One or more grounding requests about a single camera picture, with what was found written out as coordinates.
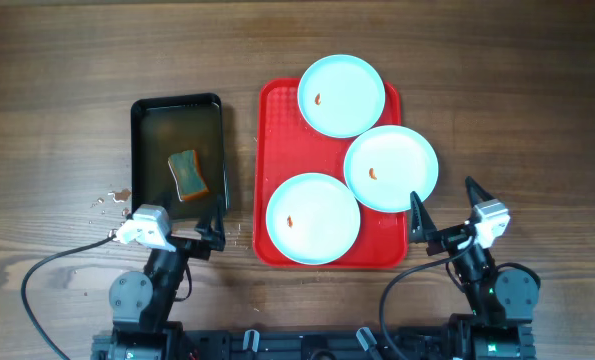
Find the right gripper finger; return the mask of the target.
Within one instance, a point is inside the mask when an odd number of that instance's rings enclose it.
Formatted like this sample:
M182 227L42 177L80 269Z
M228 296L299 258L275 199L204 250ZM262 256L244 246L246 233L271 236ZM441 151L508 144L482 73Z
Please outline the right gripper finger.
M495 201L489 192L487 192L473 177L468 176L465 179L466 193L472 208L477 205L488 204L491 201Z
M409 240L413 243L427 243L437 228L415 191L410 194L410 205Z

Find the green orange sponge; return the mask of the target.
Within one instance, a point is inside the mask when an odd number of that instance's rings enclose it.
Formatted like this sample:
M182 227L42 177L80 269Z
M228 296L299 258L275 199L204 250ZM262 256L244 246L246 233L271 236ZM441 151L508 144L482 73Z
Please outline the green orange sponge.
M195 150L172 154L168 158L168 166L181 202L188 202L209 193Z

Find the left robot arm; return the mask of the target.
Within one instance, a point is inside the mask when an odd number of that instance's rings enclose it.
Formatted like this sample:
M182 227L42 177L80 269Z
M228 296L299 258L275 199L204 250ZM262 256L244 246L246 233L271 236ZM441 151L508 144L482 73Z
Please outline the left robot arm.
M108 348L96 347L93 359L193 359L196 346L179 322L168 319L172 306L182 302L177 294L183 280L190 280L188 261L207 260L225 248L223 218L226 201L218 196L200 217L197 239L172 234L167 204L143 204L116 236L121 243L135 241L151 250L143 270L119 276L109 290L113 329Z

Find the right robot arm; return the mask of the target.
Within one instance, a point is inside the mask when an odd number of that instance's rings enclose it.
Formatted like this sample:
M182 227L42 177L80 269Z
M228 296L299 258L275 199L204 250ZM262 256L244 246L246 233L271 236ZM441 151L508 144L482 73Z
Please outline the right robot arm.
M465 180L471 215L439 230L420 197L411 199L410 239L428 255L447 254L449 277L466 296L469 314L439 327L399 330L400 349L414 359L534 359L530 324L541 279L518 263L496 264L490 248L510 223L507 207L474 179Z

